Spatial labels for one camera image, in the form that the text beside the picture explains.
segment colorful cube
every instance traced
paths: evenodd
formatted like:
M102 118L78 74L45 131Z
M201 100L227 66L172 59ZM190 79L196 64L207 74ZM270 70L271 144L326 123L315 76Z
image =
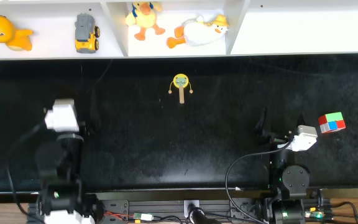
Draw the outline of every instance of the colorful cube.
M323 134L346 128L341 112L323 115L318 118L318 123L320 125L321 133Z

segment toy truck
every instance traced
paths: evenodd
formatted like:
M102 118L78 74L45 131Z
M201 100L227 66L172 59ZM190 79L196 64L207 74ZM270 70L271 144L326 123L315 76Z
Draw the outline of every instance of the toy truck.
M75 22L75 48L78 53L92 54L99 50L100 29L94 18L88 14L80 14Z

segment orange plush toy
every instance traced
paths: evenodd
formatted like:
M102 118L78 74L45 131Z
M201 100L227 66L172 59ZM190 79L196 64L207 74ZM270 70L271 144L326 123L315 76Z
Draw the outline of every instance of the orange plush toy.
M0 16L0 43L5 43L11 50L31 50L29 35L32 34L32 30L18 29L5 16Z

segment black table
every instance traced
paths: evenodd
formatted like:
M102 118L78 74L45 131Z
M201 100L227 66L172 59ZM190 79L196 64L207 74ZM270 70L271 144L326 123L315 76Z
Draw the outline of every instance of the black table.
M18 191L39 189L34 155L55 133L42 129L12 144L44 118L55 98L76 100L80 120L95 125L83 148L81 176L90 191L221 188L237 157L266 150L251 134L268 107L271 129L294 130L303 114L340 111L347 128L321 134L296 162L311 187L358 187L358 54L113 60L0 61L0 192L10 161ZM194 89L168 94L172 78ZM268 156L238 163L231 186L267 189Z

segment wooden handle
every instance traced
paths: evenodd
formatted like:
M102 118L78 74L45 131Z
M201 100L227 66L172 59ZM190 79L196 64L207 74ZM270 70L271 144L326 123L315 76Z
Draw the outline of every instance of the wooden handle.
M185 103L185 91L183 86L179 87L179 103L184 104Z

